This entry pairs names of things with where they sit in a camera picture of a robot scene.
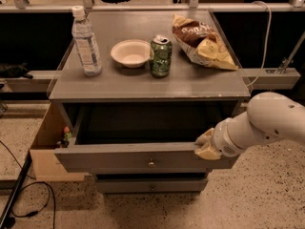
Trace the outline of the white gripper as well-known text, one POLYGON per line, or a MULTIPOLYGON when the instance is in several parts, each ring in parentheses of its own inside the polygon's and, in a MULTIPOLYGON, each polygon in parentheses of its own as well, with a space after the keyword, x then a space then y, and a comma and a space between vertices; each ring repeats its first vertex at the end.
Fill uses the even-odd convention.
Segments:
POLYGON ((239 156, 251 145, 249 119, 247 116, 226 118, 219 122, 215 128, 210 128, 200 135, 195 144, 202 146, 194 151, 195 154, 206 160, 219 160, 221 155, 227 157, 239 156), (213 146, 203 146, 209 144, 211 139, 213 146))

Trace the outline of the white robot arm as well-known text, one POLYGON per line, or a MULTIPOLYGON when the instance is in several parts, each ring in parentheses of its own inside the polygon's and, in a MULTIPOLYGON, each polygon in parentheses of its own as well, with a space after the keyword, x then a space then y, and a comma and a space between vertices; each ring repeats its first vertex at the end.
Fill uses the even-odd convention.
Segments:
POLYGON ((254 96, 244 113, 220 121, 199 136, 194 153, 219 160, 281 139, 305 143, 305 107, 282 94, 266 92, 254 96))

